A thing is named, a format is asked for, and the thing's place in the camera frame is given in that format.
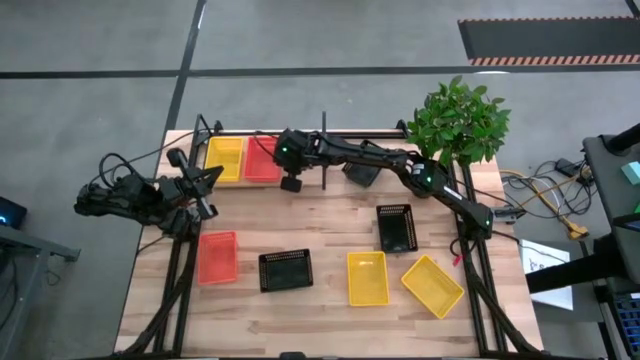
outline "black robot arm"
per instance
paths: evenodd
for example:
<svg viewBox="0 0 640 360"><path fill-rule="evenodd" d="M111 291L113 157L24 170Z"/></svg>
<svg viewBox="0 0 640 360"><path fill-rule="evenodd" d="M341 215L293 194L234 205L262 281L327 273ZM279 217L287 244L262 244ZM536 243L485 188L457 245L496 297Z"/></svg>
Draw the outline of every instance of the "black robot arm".
<svg viewBox="0 0 640 360"><path fill-rule="evenodd" d="M491 237L491 209L468 201L448 187L446 170L437 161L425 159L415 151L355 145L340 137L319 132L286 129L278 137L274 162L287 172L281 187L294 192L301 188L301 182L296 176L313 166L350 162L389 169L398 175L402 184L415 196L433 196L459 214L465 224L465 236L484 239Z"/></svg>
<svg viewBox="0 0 640 360"><path fill-rule="evenodd" d="M126 163L123 165L130 173L113 184L106 183L106 187L102 187L90 183L83 186L74 210L85 216L111 214L142 225L155 225L163 234L173 238L193 231L199 219L210 219L218 214L206 196L211 193L223 168L201 170L189 167L180 149L169 150L167 158L171 166L180 168L182 177L147 179ZM195 200L197 211L188 208L191 199Z"/></svg>

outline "yellow cable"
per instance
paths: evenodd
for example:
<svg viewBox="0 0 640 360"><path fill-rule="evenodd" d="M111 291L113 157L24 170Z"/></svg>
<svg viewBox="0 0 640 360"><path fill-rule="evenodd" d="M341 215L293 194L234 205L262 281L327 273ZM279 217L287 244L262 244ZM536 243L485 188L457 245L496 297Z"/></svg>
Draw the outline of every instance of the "yellow cable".
<svg viewBox="0 0 640 360"><path fill-rule="evenodd" d="M512 175L518 176L518 177L523 178L523 179L527 178L527 176L525 176L521 172L518 172L518 171L515 171L515 170L500 170L500 172L501 173L506 173L506 174L512 174ZM552 188L549 188L549 189L547 189L545 191L540 191L540 189L538 189L538 187L534 183L531 183L531 186L535 189L535 193L536 193L536 195L533 196L533 198L536 198L536 197L539 198L540 201L542 201L549 209L551 209L553 212L555 212L556 215L559 215L562 223L569 230L569 238L571 238L572 240L575 240L575 239L579 239L581 237L587 236L589 234L589 230L584 226L580 226L580 225L572 222L566 216L560 215L560 210L556 206L554 206L544 195L542 195L542 193L544 193L544 192L551 191L551 190L553 190L555 188L559 188L564 183L558 184L558 185L556 185L556 186L554 186Z"/></svg>
<svg viewBox="0 0 640 360"><path fill-rule="evenodd" d="M557 185L554 185L554 186L552 186L552 187L550 187L548 189L545 189L545 190L542 190L542 191L538 191L538 193L536 195L533 195L532 197L530 197L527 200L525 200L523 203L520 203L520 207L524 207L525 205L527 205L527 203L529 201L531 201L531 200L533 200L533 199L535 199L537 197L540 197L540 195L542 195L542 194L544 194L544 193L546 193L548 191L555 190L555 189L559 188L560 186L562 186L564 184L568 184L570 182L576 181L577 178L578 178L578 175L575 175L575 176L572 176L572 177L568 178L567 180L565 180L565 181L563 181L563 182L561 182L561 183L559 183Z"/></svg>

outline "yellow basket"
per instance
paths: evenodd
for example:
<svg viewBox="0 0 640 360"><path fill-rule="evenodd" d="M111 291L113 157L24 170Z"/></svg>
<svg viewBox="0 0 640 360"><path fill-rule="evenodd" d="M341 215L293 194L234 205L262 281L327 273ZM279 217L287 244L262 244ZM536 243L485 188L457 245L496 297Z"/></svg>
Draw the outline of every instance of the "yellow basket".
<svg viewBox="0 0 640 360"><path fill-rule="evenodd" d="M213 137L209 140L204 168L224 166L218 178L219 182L237 182L240 180L242 164L243 138Z"/></svg>
<svg viewBox="0 0 640 360"><path fill-rule="evenodd" d="M347 253L349 304L389 305L387 261L382 251Z"/></svg>
<svg viewBox="0 0 640 360"><path fill-rule="evenodd" d="M464 295L464 289L426 255L404 274L402 283L439 319Z"/></svg>

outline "red basket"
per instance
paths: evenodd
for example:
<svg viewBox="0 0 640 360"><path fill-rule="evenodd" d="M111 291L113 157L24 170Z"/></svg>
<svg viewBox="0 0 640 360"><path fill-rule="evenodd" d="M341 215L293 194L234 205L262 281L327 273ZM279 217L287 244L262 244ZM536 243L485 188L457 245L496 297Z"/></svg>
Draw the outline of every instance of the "red basket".
<svg viewBox="0 0 640 360"><path fill-rule="evenodd" d="M276 182L280 180L281 169L274 162L270 154L265 152L260 145L273 154L276 148L276 138L260 136L249 138L247 144L247 161L245 162L244 178L252 182Z"/></svg>
<svg viewBox="0 0 640 360"><path fill-rule="evenodd" d="M238 278L235 232L205 234L198 246L198 285L220 284Z"/></svg>

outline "potted plant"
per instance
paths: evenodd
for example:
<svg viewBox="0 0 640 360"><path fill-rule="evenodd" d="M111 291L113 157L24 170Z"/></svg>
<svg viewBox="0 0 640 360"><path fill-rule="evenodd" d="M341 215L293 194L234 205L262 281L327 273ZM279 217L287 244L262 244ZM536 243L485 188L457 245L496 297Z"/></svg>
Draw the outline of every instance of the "potted plant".
<svg viewBox="0 0 640 360"><path fill-rule="evenodd" d="M407 141L416 144L427 159L441 151L439 162L444 166L451 160L461 166L483 158L490 161L509 130L511 110L498 106L504 99L489 99L486 86L470 90L461 80L458 75L449 86L440 83L440 91L429 93L424 107L415 109L408 123Z"/></svg>

